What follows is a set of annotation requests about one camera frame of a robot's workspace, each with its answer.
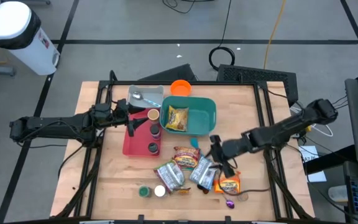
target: silver tray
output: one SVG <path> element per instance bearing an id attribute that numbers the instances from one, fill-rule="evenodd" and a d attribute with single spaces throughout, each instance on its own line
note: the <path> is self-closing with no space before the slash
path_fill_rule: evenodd
<path id="1" fill-rule="evenodd" d="M 154 108 L 152 104 L 144 101 L 137 100 L 132 97 L 133 92 L 139 92 L 142 94 L 143 98 L 153 101 L 154 103 L 158 103 L 162 105 L 162 101 L 164 99 L 164 87 L 159 85 L 158 87 L 138 87 L 135 85 L 131 85 L 128 90 L 128 102 L 134 106 L 139 106 L 143 108 Z"/>

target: wooden tabletop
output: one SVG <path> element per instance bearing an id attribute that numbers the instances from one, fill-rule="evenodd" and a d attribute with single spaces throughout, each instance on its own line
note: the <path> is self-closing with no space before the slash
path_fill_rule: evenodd
<path id="1" fill-rule="evenodd" d="M 75 113 L 88 111 L 96 99 L 98 82 L 83 82 Z M 127 85 L 112 88 L 113 100 L 127 98 Z M 270 82 L 268 88 L 274 93 L 285 95 L 281 82 Z M 165 86 L 165 96 L 169 95 L 169 86 Z M 220 135 L 222 141 L 240 138 L 241 133 L 259 126 L 254 90 L 252 86 L 192 86 L 192 96 L 211 98 L 217 107 L 216 127 L 211 134 Z M 260 91 L 262 106 L 263 93 Z M 290 115 L 287 100 L 270 94 L 275 122 Z M 162 184 L 154 174 L 153 168 L 167 162 L 174 155 L 174 146 L 190 145 L 189 136 L 162 133 L 162 145 L 159 158 L 129 158 L 122 154 L 122 145 L 126 128 L 108 128 L 104 137 L 98 183 L 94 198 L 92 219 L 136 220 L 138 215 L 145 215 L 146 220 L 224 220 L 230 215 L 232 220 L 274 220 L 272 197 L 270 192 L 250 192 L 249 199 L 239 202 L 232 199 L 235 209 L 228 209 L 221 194 L 211 191 L 205 195 L 196 185 L 188 180 L 185 172 L 185 187 L 191 187 L 189 195 L 172 194 L 164 198 L 141 198 L 138 190 L 141 185 L 154 188 Z M 209 151 L 209 137 L 198 138 L 200 148 Z M 291 140 L 290 145 L 298 147 Z M 79 142 L 69 140 L 65 157 L 80 146 Z M 68 203 L 75 189 L 78 188 L 83 166 L 85 150 L 80 151 L 63 167 L 58 181 L 51 215 L 56 215 Z M 314 216 L 313 207 L 306 183 L 305 173 L 299 152 L 290 147 L 282 150 L 283 166 L 290 192 L 298 203 Z M 269 180 L 263 152 L 246 153 L 236 158 L 238 170 L 241 171 L 241 188 L 266 189 Z M 282 216 L 285 217 L 282 194 L 279 194 Z M 88 192 L 84 195 L 81 214 L 85 214 Z"/>

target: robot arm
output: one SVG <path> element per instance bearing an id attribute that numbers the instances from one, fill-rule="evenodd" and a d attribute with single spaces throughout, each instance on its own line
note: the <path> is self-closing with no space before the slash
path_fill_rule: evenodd
<path id="1" fill-rule="evenodd" d="M 129 136 L 148 118 L 129 120 L 129 114 L 145 110 L 118 100 L 114 110 L 109 103 L 93 105 L 89 111 L 67 118 L 23 117 L 10 123 L 9 137 L 15 142 L 34 138 L 76 139 L 89 146 L 96 139 L 96 130 L 126 125 Z"/>
<path id="2" fill-rule="evenodd" d="M 212 158 L 222 164 L 226 177 L 234 175 L 233 169 L 227 162 L 243 153 L 259 152 L 266 147 L 282 147 L 291 135 L 299 133 L 312 124 L 329 124 L 335 121 L 338 113 L 328 100 L 315 100 L 301 113 L 291 116 L 269 127 L 259 127 L 241 134 L 240 139 L 230 139 L 221 145 L 219 136 L 211 136 Z"/>

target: red tray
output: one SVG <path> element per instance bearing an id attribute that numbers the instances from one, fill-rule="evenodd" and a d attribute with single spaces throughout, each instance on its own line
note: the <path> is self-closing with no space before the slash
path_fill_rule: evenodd
<path id="1" fill-rule="evenodd" d="M 146 109 L 136 114 L 130 114 L 129 119 L 145 118 L 147 117 L 147 112 L 149 112 L 149 110 L 151 109 Z M 160 155 L 161 138 L 159 140 L 154 140 L 150 133 L 151 125 L 151 121 L 146 121 L 135 130 L 133 137 L 129 137 L 128 130 L 125 132 L 124 147 L 122 147 L 122 153 L 124 155 L 133 157 L 158 157 Z M 156 143 L 158 146 L 158 153 L 156 154 L 151 154 L 149 152 L 148 146 L 152 142 Z"/>

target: gray floor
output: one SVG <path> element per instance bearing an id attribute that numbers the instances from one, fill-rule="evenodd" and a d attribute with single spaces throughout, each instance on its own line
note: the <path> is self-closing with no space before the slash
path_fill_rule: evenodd
<path id="1" fill-rule="evenodd" d="M 182 15 L 159 0 L 80 0 L 68 40 L 220 39 L 229 1 L 196 3 Z M 347 0 L 358 24 L 358 1 Z M 60 39 L 73 0 L 52 0 L 52 5 L 29 3 L 39 15 L 51 39 Z M 268 39 L 280 10 L 277 0 L 232 0 L 226 39 Z M 179 2 L 182 10 L 190 6 Z M 339 0 L 288 0 L 276 39 L 357 40 Z M 208 63 L 216 44 L 66 44 L 51 84 L 42 116 L 71 116 L 82 81 L 107 79 L 113 69 L 120 80 L 137 80 L 156 72 L 189 63 L 200 80 L 215 80 Z M 266 45 L 226 45 L 236 53 L 236 65 L 263 67 Z M 14 78 L 0 76 L 0 205 L 20 148 L 9 138 L 10 121 L 34 113 L 45 77 L 34 74 L 10 56 L 16 67 Z M 216 64 L 229 63 L 224 52 L 216 52 Z M 344 80 L 358 77 L 358 45 L 272 45 L 267 68 L 295 72 L 300 101 L 316 98 L 336 100 L 345 95 Z M 338 150 L 352 144 L 347 108 L 330 125 L 334 137 L 312 132 L 309 137 Z M 64 141 L 37 140 L 33 145 Z M 12 199 L 6 222 L 47 218 L 57 183 L 63 148 L 32 149 Z M 328 181 L 314 184 L 326 191 L 343 184 L 341 168 L 326 171 Z M 311 190 L 316 216 L 344 221 L 344 215 Z"/>

